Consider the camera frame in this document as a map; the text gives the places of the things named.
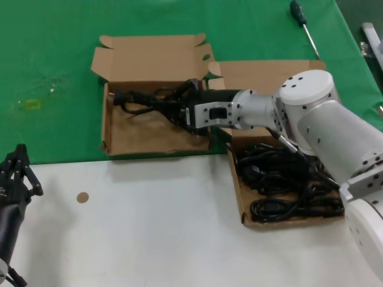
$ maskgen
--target screwdriver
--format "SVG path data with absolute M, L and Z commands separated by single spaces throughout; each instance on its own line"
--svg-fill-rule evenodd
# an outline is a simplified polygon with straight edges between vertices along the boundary
M 299 27 L 303 27 L 305 29 L 306 34 L 309 37 L 309 40 L 311 42 L 312 48 L 314 49 L 315 54 L 317 54 L 318 59 L 320 59 L 319 53 L 318 53 L 318 50 L 314 44 L 314 41 L 312 40 L 310 33 L 307 30 L 307 27 L 306 27 L 307 20 L 306 20 L 305 16 L 303 15 L 302 7 L 299 5 L 299 3 L 297 1 L 292 0 L 292 2 L 290 3 L 290 12 L 291 12 L 291 15 L 293 15 L 294 19 L 297 20 Z

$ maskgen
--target open cardboard box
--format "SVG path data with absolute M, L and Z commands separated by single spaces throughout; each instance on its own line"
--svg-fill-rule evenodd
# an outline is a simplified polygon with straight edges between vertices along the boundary
M 101 36 L 92 71 L 108 82 L 104 87 L 102 148 L 108 155 L 208 151 L 209 139 L 191 135 L 171 124 L 159 112 L 132 117 L 113 106 L 118 90 L 152 93 L 161 87 L 176 87 L 208 74 L 214 61 L 205 35 Z M 139 105 L 127 105 L 137 109 Z
M 209 80 L 210 89 L 253 89 L 258 94 L 272 95 L 283 84 L 283 82 L 299 72 L 310 69 L 325 69 L 320 61 L 308 60 L 278 60 L 278 61 L 246 61 L 246 62 L 212 62 L 209 64 L 209 71 L 221 78 Z M 280 143 L 262 127 L 252 130 L 231 130 L 223 129 L 232 136 L 232 149 L 237 152 L 243 151 L 246 147 L 264 143 L 273 146 L 280 146 Z M 238 202 L 238 209 L 241 222 L 247 227 L 286 227 L 297 224 L 313 224 L 315 222 L 331 221 L 334 218 L 292 218 L 288 221 L 273 223 L 258 223 L 251 221 L 250 204 L 261 199 L 257 191 L 246 186 L 242 179 L 237 176 L 234 159 L 229 152 L 229 161 L 235 186 L 235 193 Z M 286 195 L 284 199 L 295 199 L 294 195 Z

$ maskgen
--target white cylindrical joint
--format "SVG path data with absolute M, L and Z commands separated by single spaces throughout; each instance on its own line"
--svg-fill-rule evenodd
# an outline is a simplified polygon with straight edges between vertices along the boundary
M 339 101 L 333 77 L 323 70 L 310 70 L 290 77 L 279 90 L 281 100 L 299 149 L 308 155 L 314 151 L 298 129 L 299 120 L 312 108 L 328 100 Z

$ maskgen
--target robotic arm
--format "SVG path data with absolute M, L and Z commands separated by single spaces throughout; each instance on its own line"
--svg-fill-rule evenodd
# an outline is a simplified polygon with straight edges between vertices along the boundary
M 272 96 L 238 90 L 225 97 L 189 106 L 187 122 L 197 129 L 267 127 L 316 155 L 340 183 L 349 229 L 383 280 L 383 134 L 339 103 L 326 71 L 290 77 Z
M 24 177 L 31 183 L 31 190 L 23 183 Z M 32 196 L 42 194 L 40 182 L 29 166 L 25 145 L 17 145 L 0 163 L 0 284 L 7 279 L 13 286 L 26 286 L 24 279 L 10 267 L 10 261 L 26 206 Z

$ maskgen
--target green tablecloth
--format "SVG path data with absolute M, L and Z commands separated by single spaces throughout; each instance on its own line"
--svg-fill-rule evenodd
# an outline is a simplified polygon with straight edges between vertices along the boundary
M 335 1 L 301 4 L 343 104 L 383 131 L 376 112 L 382 96 Z M 20 142 L 27 144 L 33 163 L 108 158 L 98 148 L 102 86 L 90 71 L 100 35 L 205 32 L 219 61 L 314 59 L 288 6 L 286 0 L 4 3 L 0 158 Z

